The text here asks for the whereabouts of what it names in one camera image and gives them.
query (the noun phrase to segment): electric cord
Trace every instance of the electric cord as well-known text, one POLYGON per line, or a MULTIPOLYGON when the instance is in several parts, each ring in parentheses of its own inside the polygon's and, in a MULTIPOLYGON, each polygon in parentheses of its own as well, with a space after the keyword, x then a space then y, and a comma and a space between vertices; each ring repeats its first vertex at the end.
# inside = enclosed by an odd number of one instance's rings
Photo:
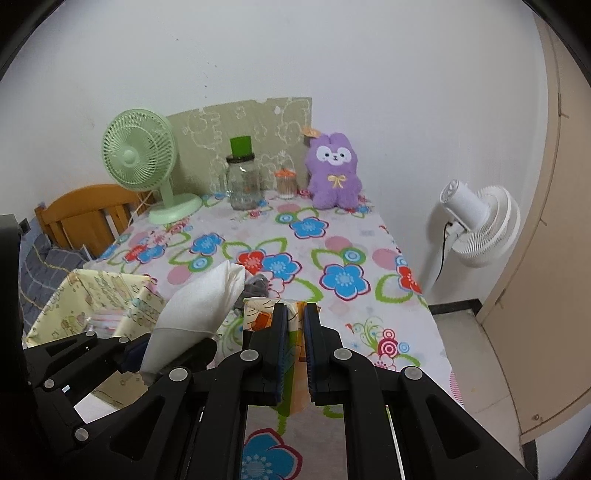
POLYGON ((134 212, 129 216, 129 222, 127 222, 127 228, 129 228, 129 226, 133 223, 134 217, 137 215, 140 208, 142 208, 144 205, 148 205, 148 206, 155 205, 155 203, 148 203, 148 199, 155 191, 156 190, 150 190, 150 192, 144 198, 144 201, 142 203, 140 203, 139 206, 134 210, 134 212))
POLYGON ((445 241, 447 239, 446 230, 447 230, 447 227, 452 226, 452 225, 453 225, 453 223, 446 222, 446 224, 443 226, 443 244, 441 246, 441 267, 439 267, 439 273, 437 274, 437 278, 435 279, 435 281, 439 280, 439 277, 441 276, 441 272, 443 271, 443 263, 445 262, 445 241))

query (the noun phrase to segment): chair backrest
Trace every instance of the chair backrest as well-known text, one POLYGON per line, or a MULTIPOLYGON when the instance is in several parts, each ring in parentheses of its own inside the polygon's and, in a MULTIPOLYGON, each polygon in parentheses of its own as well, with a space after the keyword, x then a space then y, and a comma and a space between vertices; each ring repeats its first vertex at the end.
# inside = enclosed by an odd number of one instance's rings
MULTIPOLYGON (((62 248, 85 245, 98 257, 115 241, 106 216, 111 216, 119 234, 127 228, 133 212, 147 193, 130 192, 115 184, 90 185, 66 193, 35 214, 42 230, 62 248)), ((138 211, 142 213, 144 205, 138 211)))

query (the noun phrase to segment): floral tablecloth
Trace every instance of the floral tablecloth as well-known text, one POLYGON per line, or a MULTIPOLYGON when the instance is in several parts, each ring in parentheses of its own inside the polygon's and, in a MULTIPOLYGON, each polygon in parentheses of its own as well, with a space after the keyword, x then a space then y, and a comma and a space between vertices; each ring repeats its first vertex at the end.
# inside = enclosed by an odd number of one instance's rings
MULTIPOLYGON (((271 192, 256 210, 237 212, 226 198, 209 196, 171 225, 141 217, 87 267, 147 274, 169 299, 193 275, 226 259, 240 263, 269 279, 271 298, 317 302, 322 324, 339 331, 343 346, 382 368, 421 367, 461 402, 402 252, 372 203, 359 200, 355 210, 318 211, 305 196, 281 200, 271 192)), ((219 331, 217 361, 240 350, 242 329, 243 318, 232 312, 219 331)), ((310 405, 288 417, 251 407, 241 478, 346 478, 342 417, 339 406, 310 405)))

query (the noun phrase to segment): plush toy ear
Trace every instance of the plush toy ear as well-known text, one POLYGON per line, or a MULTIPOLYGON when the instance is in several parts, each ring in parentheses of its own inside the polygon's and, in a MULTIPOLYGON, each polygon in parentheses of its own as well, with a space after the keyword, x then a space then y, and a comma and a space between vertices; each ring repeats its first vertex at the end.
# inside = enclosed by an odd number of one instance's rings
POLYGON ((346 147, 351 149, 351 142, 345 136, 345 134, 334 133, 330 136, 330 143, 333 145, 338 145, 340 147, 346 147))
POLYGON ((316 150, 321 145, 330 145, 330 138, 328 135, 321 135, 318 138, 310 138, 310 149, 316 150))

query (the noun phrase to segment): small glass jar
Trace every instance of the small glass jar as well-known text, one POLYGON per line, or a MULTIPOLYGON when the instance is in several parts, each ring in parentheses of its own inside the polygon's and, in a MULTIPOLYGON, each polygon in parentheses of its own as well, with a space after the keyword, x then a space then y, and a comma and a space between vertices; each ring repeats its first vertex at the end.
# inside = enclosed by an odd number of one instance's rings
POLYGON ((282 168, 275 172, 277 193, 280 199, 292 199, 297 193, 296 173, 293 170, 282 168))

